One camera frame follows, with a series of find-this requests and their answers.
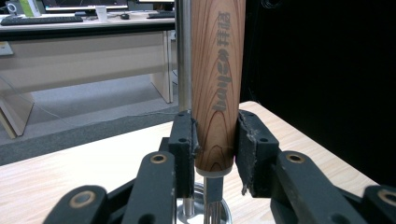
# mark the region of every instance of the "white cup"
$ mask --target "white cup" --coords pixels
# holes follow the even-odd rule
[[[107,22],[107,9],[106,6],[95,6],[96,15],[99,22]]]

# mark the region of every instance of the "wood grain handle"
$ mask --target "wood grain handle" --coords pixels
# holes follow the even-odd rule
[[[233,166],[245,4],[245,0],[191,2],[191,113],[200,144],[195,166],[203,176],[224,176]]]

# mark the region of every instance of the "cable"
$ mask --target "cable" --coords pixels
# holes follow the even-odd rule
[[[101,120],[101,121],[90,122],[90,123],[83,124],[83,125],[78,125],[78,124],[74,124],[74,123],[68,122],[68,121],[66,121],[64,118],[62,118],[61,116],[56,115],[56,114],[54,114],[54,113],[48,111],[46,108],[44,108],[44,107],[38,105],[37,103],[32,102],[32,101],[30,101],[29,99],[27,99],[26,97],[24,97],[23,94],[20,93],[17,89],[15,89],[14,86],[13,86],[10,82],[8,82],[4,77],[0,76],[0,79],[3,80],[3,81],[12,89],[12,91],[14,91],[14,92],[15,92],[19,97],[21,97],[24,101],[26,101],[26,102],[28,102],[28,103],[30,103],[30,104],[35,105],[38,109],[40,109],[40,110],[44,111],[45,113],[47,113],[47,114],[49,114],[49,115],[51,115],[51,116],[53,116],[53,117],[59,119],[60,121],[62,121],[63,123],[65,123],[65,124],[67,124],[67,125],[80,128],[80,127],[85,127],[85,126],[97,124],[97,123],[104,122],[104,121],[115,120],[115,119],[106,119],[106,120]],[[128,115],[127,117],[145,117],[145,116],[149,116],[149,115],[176,115],[176,114],[177,114],[177,113],[148,112],[148,113],[144,113],[144,114],[140,114],[140,115]]]

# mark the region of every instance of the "white desk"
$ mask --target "white desk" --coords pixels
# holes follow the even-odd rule
[[[175,19],[147,16],[139,12],[129,20],[110,15],[107,23],[0,26],[0,41],[7,41],[14,52],[0,56],[0,121],[8,134],[23,134],[32,104],[7,82],[33,101],[31,91],[150,74],[165,102],[173,102],[170,74],[176,49],[171,48],[170,30]]]
[[[309,156],[332,183],[358,196],[375,182],[326,148],[291,127],[262,106],[239,106],[255,113],[279,141],[282,150]],[[99,185],[110,192],[137,175],[141,160],[157,151],[169,136],[172,122],[126,133],[48,155],[0,166],[0,223],[42,223],[52,207],[70,190]],[[196,182],[203,183],[201,176]],[[241,195],[236,166],[224,177],[223,197],[233,223],[274,223],[269,199]]]

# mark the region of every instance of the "light wood tabletop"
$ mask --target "light wood tabletop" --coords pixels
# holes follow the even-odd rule
[[[255,113],[270,129],[282,150],[309,156],[332,183],[358,196],[375,182],[326,148],[254,102],[239,107]],[[71,147],[0,167],[0,223],[42,223],[68,191],[98,185],[110,192],[136,177],[145,155],[159,149],[172,122]],[[203,183],[201,176],[196,182]],[[269,199],[242,196],[236,166],[224,177],[223,197],[233,223],[274,223]]]

